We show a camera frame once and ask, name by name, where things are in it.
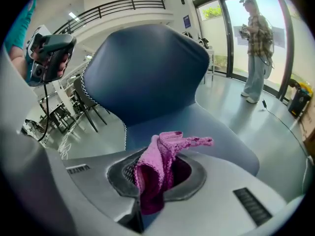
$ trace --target jeans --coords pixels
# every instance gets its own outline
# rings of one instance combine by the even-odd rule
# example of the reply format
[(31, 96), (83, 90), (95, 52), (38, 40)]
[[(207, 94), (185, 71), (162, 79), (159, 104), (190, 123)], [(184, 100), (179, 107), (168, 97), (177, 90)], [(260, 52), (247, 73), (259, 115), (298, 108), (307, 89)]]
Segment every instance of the jeans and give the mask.
[(264, 86), (264, 73), (268, 62), (266, 57), (248, 55), (248, 78), (244, 92), (254, 101), (258, 101)]

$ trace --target crumpled fabric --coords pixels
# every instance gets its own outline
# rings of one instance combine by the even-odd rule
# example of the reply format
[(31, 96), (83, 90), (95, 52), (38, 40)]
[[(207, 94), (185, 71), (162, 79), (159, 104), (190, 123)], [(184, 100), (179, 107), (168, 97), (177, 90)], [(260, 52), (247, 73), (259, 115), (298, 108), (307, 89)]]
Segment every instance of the crumpled fabric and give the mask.
[(148, 148), (134, 167), (134, 181), (140, 190), (140, 205), (143, 215), (153, 214), (163, 208), (163, 192), (172, 188), (174, 176), (172, 164), (184, 148), (199, 145), (212, 146), (211, 137), (183, 138), (181, 131), (163, 132), (154, 135)]

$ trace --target glossy floor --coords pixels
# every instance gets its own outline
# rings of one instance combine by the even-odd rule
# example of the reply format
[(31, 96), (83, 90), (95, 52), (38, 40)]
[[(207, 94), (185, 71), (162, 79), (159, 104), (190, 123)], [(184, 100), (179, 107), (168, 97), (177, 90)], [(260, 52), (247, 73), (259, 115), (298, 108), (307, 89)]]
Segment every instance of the glossy floor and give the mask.
[[(260, 169), (257, 177), (274, 188), (287, 201), (302, 193), (302, 180), (306, 157), (298, 141), (287, 127), (267, 112), (261, 102), (252, 105), (240, 96), (244, 83), (223, 76), (207, 75), (205, 84), (196, 92), (197, 103), (227, 125), (257, 155)], [(280, 118), (301, 142), (298, 123), (286, 106), (274, 96), (263, 92), (270, 112)], [(71, 144), (68, 158), (80, 158), (114, 153), (125, 148), (125, 132), (122, 122), (102, 107), (97, 108), (108, 125), (90, 110), (98, 133), (85, 116), (70, 134), (66, 145)], [(54, 131), (47, 143), (58, 148), (63, 135)], [(306, 175), (305, 188), (311, 181), (311, 166)]]

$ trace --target white shoe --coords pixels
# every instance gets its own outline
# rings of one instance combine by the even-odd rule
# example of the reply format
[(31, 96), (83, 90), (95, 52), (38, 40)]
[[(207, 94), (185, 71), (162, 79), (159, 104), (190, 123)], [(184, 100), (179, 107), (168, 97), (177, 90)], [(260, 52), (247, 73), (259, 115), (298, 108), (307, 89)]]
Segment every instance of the white shoe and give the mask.
[(246, 99), (247, 102), (252, 103), (252, 104), (256, 104), (258, 101), (254, 101), (252, 98), (247, 97)]
[(246, 93), (246, 92), (242, 92), (242, 93), (241, 93), (241, 96), (248, 97), (248, 96), (249, 96), (249, 94), (248, 94), (248, 93)]

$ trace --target person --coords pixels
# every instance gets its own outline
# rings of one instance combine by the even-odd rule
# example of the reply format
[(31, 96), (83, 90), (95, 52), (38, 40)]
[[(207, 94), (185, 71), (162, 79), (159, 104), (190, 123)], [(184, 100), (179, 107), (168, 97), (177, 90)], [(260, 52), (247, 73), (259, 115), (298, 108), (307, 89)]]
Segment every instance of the person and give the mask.
[[(27, 66), (27, 61), (25, 59), (23, 44), (26, 37), (27, 29), (31, 22), (32, 14), (35, 10), (36, 0), (31, 0), (18, 15), (13, 25), (11, 26), (10, 31), (4, 39), (4, 46), (6, 51), (9, 54), (9, 57), (18, 70), (20, 75), (23, 77), (26, 82), (29, 81), (31, 77), (30, 69)], [(32, 58), (38, 60), (38, 54), (33, 52)], [(57, 75), (61, 78), (64, 74), (66, 68), (68, 55), (65, 55), (62, 63), (59, 66), (59, 71)]]
[(265, 17), (258, 14), (257, 7), (252, 0), (243, 3), (245, 10), (249, 12), (249, 22), (246, 30), (248, 36), (248, 78), (242, 96), (246, 101), (255, 104), (259, 101), (264, 78), (271, 72), (271, 31)]

